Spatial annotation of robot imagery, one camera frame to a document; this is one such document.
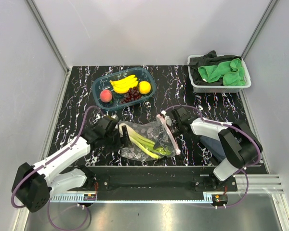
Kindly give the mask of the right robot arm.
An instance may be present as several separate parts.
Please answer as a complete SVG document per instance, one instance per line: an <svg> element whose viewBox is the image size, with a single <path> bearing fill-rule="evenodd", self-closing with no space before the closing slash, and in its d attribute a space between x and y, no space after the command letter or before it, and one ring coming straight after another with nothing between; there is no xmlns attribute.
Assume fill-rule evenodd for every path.
<svg viewBox="0 0 289 231"><path fill-rule="evenodd" d="M209 185L215 191L225 187L230 176L261 160L262 145L244 121L231 123L210 120L199 109L188 105L171 106L162 110L157 118L171 138L178 134L193 134L221 144L225 158L209 178Z"/></svg>

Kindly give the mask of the green white fake leek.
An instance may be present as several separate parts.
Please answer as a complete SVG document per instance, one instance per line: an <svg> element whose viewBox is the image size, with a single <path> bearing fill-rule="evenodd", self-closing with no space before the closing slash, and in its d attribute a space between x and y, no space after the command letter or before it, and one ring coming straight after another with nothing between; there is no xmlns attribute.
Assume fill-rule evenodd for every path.
<svg viewBox="0 0 289 231"><path fill-rule="evenodd" d="M149 158L155 160L171 155L171 148L168 145L166 145L166 147L154 147L156 141L146 138L144 135L136 132L136 130L134 130L131 126L128 126L126 123L119 125L119 131L121 135L121 127L123 125L127 126L128 135L132 145L135 145L140 150L140 152L147 155Z"/></svg>

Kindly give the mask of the purple fake grapes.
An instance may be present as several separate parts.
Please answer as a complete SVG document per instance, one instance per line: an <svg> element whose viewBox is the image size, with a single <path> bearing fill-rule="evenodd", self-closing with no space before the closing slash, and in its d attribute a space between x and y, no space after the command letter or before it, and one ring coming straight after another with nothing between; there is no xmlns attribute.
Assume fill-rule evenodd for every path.
<svg viewBox="0 0 289 231"><path fill-rule="evenodd" d="M124 98L121 100L121 103L130 103L135 100L138 100L142 97L137 87L130 88L127 93L124 94Z"/></svg>

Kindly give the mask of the red fake peach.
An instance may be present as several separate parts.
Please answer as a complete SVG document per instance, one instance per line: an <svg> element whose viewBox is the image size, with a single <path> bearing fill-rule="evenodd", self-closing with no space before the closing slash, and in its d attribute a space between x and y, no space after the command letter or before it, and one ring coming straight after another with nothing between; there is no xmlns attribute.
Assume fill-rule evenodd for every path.
<svg viewBox="0 0 289 231"><path fill-rule="evenodd" d="M112 101L112 93L110 90L103 90L100 93L100 100L104 103L109 103Z"/></svg>

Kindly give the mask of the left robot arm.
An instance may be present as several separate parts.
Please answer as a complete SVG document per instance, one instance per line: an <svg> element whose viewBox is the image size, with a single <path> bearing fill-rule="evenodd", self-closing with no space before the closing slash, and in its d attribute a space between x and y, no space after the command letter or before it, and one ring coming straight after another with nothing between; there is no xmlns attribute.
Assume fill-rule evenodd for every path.
<svg viewBox="0 0 289 231"><path fill-rule="evenodd" d="M25 162L18 167L12 186L12 206L25 207L34 213L55 194L74 188L90 190L94 186L94 174L86 167L67 173L63 170L101 147L114 152L129 144L128 128L119 124L117 116L103 116L95 125L82 127L77 137L51 156L33 165Z"/></svg>

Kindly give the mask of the clear zip top bag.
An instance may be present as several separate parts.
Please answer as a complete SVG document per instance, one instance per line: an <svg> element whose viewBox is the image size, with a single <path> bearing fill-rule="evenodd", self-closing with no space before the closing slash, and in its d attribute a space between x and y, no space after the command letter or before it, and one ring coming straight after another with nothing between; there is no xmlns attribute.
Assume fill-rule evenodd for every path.
<svg viewBox="0 0 289 231"><path fill-rule="evenodd" d="M124 158L135 161L151 161L181 154L179 145L171 131L172 121L167 115L158 114L147 124L129 121L119 122L119 132L127 129L129 144L121 149Z"/></svg>

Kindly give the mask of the yellow fake banana bunch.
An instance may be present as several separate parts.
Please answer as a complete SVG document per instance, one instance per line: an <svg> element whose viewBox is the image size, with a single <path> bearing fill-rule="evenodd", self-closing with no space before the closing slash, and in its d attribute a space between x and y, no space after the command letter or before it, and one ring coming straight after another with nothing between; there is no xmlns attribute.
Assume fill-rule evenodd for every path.
<svg viewBox="0 0 289 231"><path fill-rule="evenodd" d="M130 75L120 80L116 81L110 80L109 83L113 87L115 93L125 94L128 92L130 88L137 87L139 81L135 75Z"/></svg>

